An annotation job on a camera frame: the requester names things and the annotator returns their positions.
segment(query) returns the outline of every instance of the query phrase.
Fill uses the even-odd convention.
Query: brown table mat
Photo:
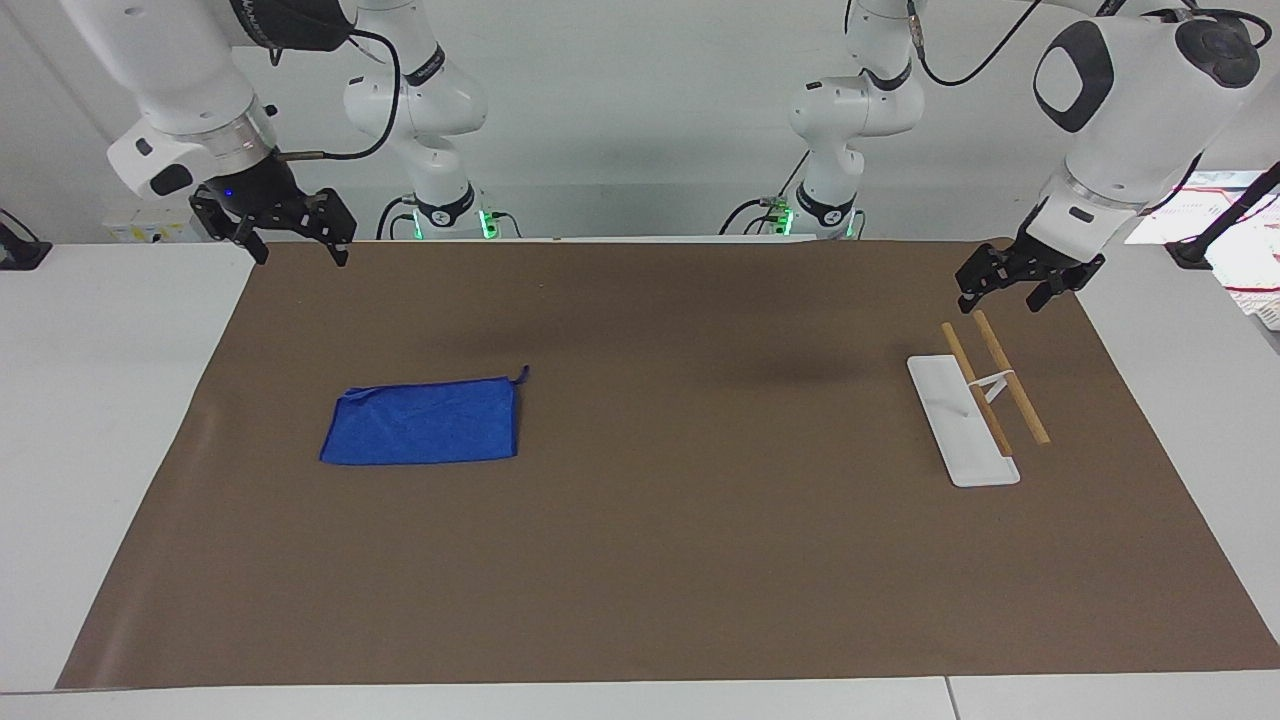
[[[1280,667],[1074,299],[984,301],[1053,445],[1001,398],[1023,482],[950,484],[905,363],[993,370],[970,250],[276,245],[59,687]],[[515,460],[316,460],[347,387],[526,363]]]

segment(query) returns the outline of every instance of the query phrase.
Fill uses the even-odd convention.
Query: white plastic base
[[[954,355],[909,357],[906,369],[952,484],[961,488],[1011,486],[1021,479],[1014,459],[1005,457],[996,447]]]

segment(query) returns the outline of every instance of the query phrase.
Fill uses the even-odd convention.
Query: blue cloth
[[[342,393],[320,460],[429,465],[516,455],[516,380],[353,387]]]

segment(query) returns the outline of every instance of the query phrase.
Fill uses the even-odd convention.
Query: white table
[[[1276,634],[1280,357],[1207,273],[1107,255],[1085,310]],[[33,693],[0,717],[1280,716],[1280,671],[47,694],[250,266],[230,246],[61,246],[0,274],[0,691]]]

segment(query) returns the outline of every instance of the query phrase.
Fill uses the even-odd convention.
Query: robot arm
[[[193,193],[192,208],[211,234],[243,246],[260,264],[268,251],[259,228],[316,240],[346,264],[355,219],[332,188],[298,190],[209,8],[200,0],[61,4],[142,113],[108,150],[125,184],[143,199]],[[251,1],[233,1],[233,10],[246,33],[273,50],[333,50],[349,31],[332,0],[311,3],[305,14]]]
[[[1128,234],[1258,90],[1243,23],[1165,5],[1155,17],[1076,22],[1046,50],[1036,99],[1075,142],[1014,242],[983,245],[956,273],[963,311],[1019,282],[1038,283],[1027,299],[1033,311],[1083,288],[1107,241]]]
[[[909,20],[906,0],[858,0],[845,42],[860,72],[810,82],[792,100],[791,128],[809,143],[805,177],[787,197],[796,209],[795,232],[844,234],[864,168],[850,142],[920,122],[924,90],[911,72]]]
[[[399,156],[413,184],[419,227],[434,237],[480,232],[477,192],[462,156],[445,137],[480,129],[489,111],[484,91],[449,60],[436,42],[421,3],[360,0],[356,27],[389,38],[402,69],[401,113],[388,146]],[[389,67],[353,78],[343,105],[361,131],[376,136],[394,91]]]

